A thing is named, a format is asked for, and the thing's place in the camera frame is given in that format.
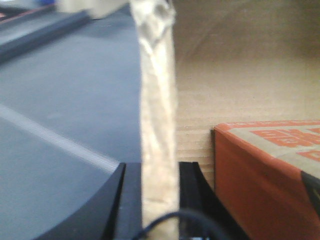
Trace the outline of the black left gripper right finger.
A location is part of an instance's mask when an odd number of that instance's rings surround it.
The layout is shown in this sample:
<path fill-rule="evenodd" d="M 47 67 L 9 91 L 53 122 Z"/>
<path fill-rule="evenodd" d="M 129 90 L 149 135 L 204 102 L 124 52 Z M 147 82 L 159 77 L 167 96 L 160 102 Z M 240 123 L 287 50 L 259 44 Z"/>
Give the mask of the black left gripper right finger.
<path fill-rule="evenodd" d="M 225 238 L 216 238 L 197 220 L 180 219 L 181 240 L 249 240 L 217 198 L 197 162 L 179 162 L 180 209 L 204 215 L 217 224 Z"/>

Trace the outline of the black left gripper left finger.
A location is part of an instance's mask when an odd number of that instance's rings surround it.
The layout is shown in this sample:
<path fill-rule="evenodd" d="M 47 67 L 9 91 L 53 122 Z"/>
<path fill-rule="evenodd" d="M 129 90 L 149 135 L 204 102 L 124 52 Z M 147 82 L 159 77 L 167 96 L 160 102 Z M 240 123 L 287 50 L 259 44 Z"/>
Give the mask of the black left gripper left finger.
<path fill-rule="evenodd" d="M 141 164 L 120 163 L 80 209 L 38 239 L 130 240 L 141 229 Z"/>

